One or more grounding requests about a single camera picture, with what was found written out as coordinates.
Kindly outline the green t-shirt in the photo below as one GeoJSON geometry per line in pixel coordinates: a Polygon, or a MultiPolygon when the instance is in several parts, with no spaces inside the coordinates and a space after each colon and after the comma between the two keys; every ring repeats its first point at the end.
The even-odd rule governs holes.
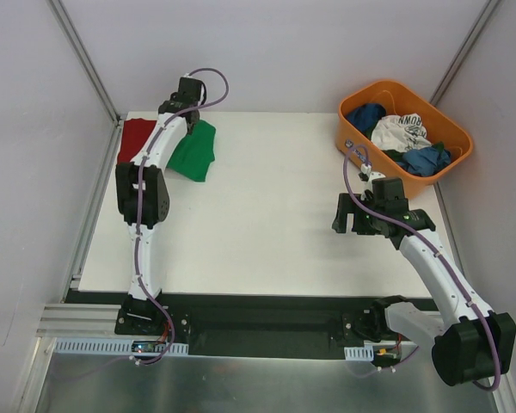
{"type": "Polygon", "coordinates": [[[193,182],[205,182],[208,170],[215,161],[216,128],[200,120],[191,134],[176,146],[167,168],[193,182]]]}

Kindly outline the orange plastic basket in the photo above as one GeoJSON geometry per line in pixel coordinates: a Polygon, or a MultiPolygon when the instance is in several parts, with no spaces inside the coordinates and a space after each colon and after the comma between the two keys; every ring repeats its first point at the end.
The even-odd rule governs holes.
{"type": "Polygon", "coordinates": [[[335,146],[360,166],[402,178],[413,198],[462,163],[471,136],[406,85],[380,80],[344,98],[335,146]]]}

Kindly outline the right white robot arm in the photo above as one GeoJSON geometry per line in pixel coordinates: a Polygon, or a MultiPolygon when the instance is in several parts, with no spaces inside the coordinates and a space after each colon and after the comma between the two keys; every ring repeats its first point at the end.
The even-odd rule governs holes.
{"type": "Polygon", "coordinates": [[[429,351],[433,366],[448,386],[471,382],[495,391],[510,368],[516,323],[497,313],[464,278],[429,215],[412,210],[402,180],[370,177],[362,194],[339,194],[335,232],[383,236],[412,265],[436,304],[440,320],[401,295],[375,300],[354,324],[356,335],[380,342],[395,334],[429,351]]]}

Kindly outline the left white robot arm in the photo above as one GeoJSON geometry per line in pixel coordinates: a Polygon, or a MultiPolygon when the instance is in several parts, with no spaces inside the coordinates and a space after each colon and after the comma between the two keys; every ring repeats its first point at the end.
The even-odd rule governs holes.
{"type": "Polygon", "coordinates": [[[114,332],[118,335],[160,335],[168,321],[154,304],[166,272],[163,221],[170,198],[163,172],[175,148],[200,120],[198,106],[206,86],[190,75],[157,110],[157,121],[138,153],[115,166],[117,206],[127,224],[133,249],[133,273],[114,332]]]}

